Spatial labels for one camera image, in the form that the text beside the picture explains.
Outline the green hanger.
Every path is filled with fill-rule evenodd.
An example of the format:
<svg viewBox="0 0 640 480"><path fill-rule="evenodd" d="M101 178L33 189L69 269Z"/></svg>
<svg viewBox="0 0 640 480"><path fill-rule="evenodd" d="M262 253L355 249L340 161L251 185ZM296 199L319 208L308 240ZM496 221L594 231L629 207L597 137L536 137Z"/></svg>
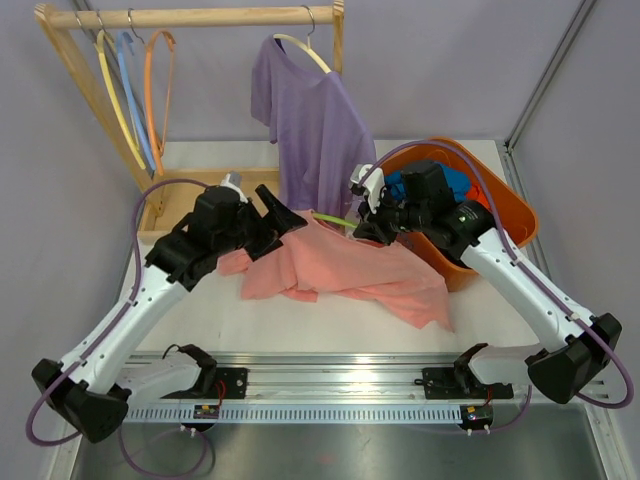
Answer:
<svg viewBox="0 0 640 480"><path fill-rule="evenodd" d="M335 217L332 215L328 215L328 214L323 214L323 213L319 213L319 212L313 212L312 216L317 219L317 220L322 220L325 222L329 222L335 225L340 225L342 227L346 227L346 228L351 228L351 229L355 229L357 227L357 225L351 221L348 221L346 219L343 218L339 218L339 217Z"/></svg>

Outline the pink t shirt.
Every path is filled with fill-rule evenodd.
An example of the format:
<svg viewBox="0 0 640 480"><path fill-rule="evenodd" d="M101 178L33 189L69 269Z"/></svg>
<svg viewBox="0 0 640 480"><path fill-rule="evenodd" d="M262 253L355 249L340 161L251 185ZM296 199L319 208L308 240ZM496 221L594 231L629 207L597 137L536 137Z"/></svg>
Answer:
<svg viewBox="0 0 640 480"><path fill-rule="evenodd" d="M244 250L218 260L222 276L242 274L241 298L278 294L315 303L321 294L375 301L407 324L430 323L452 331L448 289L433 267L395 242L382 246L349 238L302 211L307 225L282 238L283 245L252 260Z"/></svg>

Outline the blue t shirt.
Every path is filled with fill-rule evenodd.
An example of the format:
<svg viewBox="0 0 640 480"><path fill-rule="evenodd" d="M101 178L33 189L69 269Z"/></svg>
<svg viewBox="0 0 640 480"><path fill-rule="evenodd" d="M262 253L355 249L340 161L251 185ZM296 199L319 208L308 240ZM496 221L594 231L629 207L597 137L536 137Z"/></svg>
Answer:
<svg viewBox="0 0 640 480"><path fill-rule="evenodd" d="M420 161L413 162L407 166L409 170L418 169L419 171L424 170L426 167L431 164L437 164L441 167L444 178L449 189L452 191L454 195L454 199L456 202L461 203L467 199L467 194L471 190L471 180L469 177L458 170L455 170L442 162L433 161L430 159L423 159ZM401 172L394 171L389 175L385 176L385 184L388 190L390 191L393 198L400 202L407 198L406 186L404 185L403 180L401 179Z"/></svg>

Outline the orange t shirt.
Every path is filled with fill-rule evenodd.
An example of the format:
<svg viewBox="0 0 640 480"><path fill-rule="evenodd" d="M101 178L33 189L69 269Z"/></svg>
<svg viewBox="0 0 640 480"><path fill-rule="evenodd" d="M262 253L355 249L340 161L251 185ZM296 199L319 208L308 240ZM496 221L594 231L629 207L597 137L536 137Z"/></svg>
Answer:
<svg viewBox="0 0 640 480"><path fill-rule="evenodd" d="M492 210L488 198L484 193L484 190L477 184L471 184L470 189L466 193L466 199L480 203L489 211Z"/></svg>

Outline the light blue hanger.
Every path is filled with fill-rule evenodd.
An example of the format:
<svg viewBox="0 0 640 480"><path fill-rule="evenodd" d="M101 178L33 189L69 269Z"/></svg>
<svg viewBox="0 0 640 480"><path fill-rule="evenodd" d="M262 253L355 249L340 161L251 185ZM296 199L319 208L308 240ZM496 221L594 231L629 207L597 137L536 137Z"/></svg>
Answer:
<svg viewBox="0 0 640 480"><path fill-rule="evenodd" d="M109 33L100 10L96 11L96 17L99 24L99 31L101 28L104 28L104 30ZM129 30L122 30L116 37L113 37L115 41L115 49L113 51L115 52L117 60L121 88L127 104L129 117L125 117L129 122L131 133L138 136L140 151L147 165L146 172L154 174L157 172L157 165L151 151L150 136L147 127L143 124L143 121L146 119L146 114L144 113L142 100L134 88L134 80L137 80L139 83L139 93L142 93L142 60L137 58L137 54L141 53L142 49L133 46L134 40L137 39L143 47L146 46L146 42L136 32L133 26L132 9L127 11L127 21Z"/></svg>

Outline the yellow hanger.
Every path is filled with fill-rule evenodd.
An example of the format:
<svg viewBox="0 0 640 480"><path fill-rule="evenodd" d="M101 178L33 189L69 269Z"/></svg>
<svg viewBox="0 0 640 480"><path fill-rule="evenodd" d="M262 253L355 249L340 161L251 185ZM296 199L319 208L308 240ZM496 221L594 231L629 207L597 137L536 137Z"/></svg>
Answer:
<svg viewBox="0 0 640 480"><path fill-rule="evenodd" d="M132 134L129 122L127 121L120 99L118 94L116 93L115 84L114 84L114 75L111 73L111 69L109 67L109 62L107 60L107 50L115 49L115 41L111 34L107 33L104 28L101 28L99 33L96 35L96 40L94 41L94 48L96 50L96 54L99 61L101 75L104 81L104 85L107 90L108 98L113 108L114 114L116 116L116 120L118 122L118 126L120 128L121 133L125 139L126 145L134 157L138 167L142 171L147 170L147 165L143 160L138 136L136 134Z"/></svg>

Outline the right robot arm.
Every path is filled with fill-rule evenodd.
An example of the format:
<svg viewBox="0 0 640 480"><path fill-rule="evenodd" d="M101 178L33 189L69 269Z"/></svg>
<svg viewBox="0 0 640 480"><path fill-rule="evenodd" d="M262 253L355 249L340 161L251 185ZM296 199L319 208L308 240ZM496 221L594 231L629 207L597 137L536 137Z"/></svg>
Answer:
<svg viewBox="0 0 640 480"><path fill-rule="evenodd" d="M491 284L538 339L529 346L470 348L454 363L456 389L476 396L498 383L532 385L559 404L578 396L613 359L621 323L570 300L481 203L456 201L439 164L419 162L401 170L399 180L404 196L396 200L381 169L355 167L351 190L363 199L355 236L389 245L400 233L425 235Z"/></svg>

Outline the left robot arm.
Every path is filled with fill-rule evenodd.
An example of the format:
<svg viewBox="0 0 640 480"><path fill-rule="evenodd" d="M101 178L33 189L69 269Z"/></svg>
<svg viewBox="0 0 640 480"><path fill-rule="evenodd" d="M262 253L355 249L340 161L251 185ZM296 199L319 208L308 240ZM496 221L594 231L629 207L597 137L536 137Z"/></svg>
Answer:
<svg viewBox="0 0 640 480"><path fill-rule="evenodd" d="M188 344L171 358L125 373L123 367L141 341L176 304L206 276L219 259L243 250L258 260L282 247L283 236L307 226L307 221L282 204L264 186L256 193L267 207L260 214L252 200L230 178L206 186L194 207L147 255L136 253L130 294L73 350L60 360L40 360L31 377L40 397L27 417L27 438L44 446L34 421L48 405L77 434L92 443L119 429L131 406L168 395L205 398L219 394L217 362Z"/></svg>

